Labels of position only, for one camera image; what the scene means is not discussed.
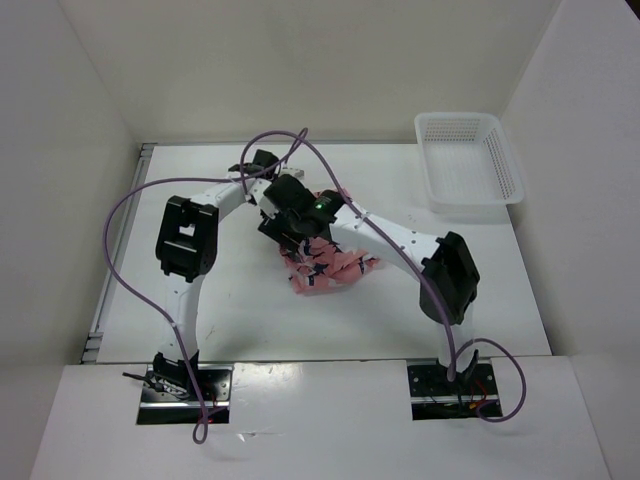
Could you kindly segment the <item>pink shark print shorts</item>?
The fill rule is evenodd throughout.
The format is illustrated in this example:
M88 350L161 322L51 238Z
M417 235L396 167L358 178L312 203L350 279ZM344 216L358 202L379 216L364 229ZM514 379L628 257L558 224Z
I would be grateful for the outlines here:
M340 247L321 236L305 239L297 250L279 253L296 294L343 290L381 266L382 260L362 249Z

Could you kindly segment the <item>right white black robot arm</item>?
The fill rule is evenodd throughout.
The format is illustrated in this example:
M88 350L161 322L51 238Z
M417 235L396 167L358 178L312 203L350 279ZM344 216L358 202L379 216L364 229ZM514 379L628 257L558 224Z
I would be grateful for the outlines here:
M266 217L261 231L286 249L294 251L303 239L321 238L342 251L363 250L416 279L420 309L444 332L440 385L460 393L473 382L473 361L459 359L456 336L465 341L472 337L462 325L477 297L480 275L462 236L411 230L366 211L340 189L316 196L287 174L274 181L256 180L249 195Z

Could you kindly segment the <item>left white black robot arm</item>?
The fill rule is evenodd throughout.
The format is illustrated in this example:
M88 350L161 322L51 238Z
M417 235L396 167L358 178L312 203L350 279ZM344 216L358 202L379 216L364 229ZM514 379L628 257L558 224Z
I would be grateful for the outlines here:
M264 191L278 162L274 154L259 150L244 167L232 166L222 182L191 197L174 195L165 205L155 254L166 279L163 310L172 322L154 357L153 379L177 399L191 398L200 385L198 305L216 260L219 223Z

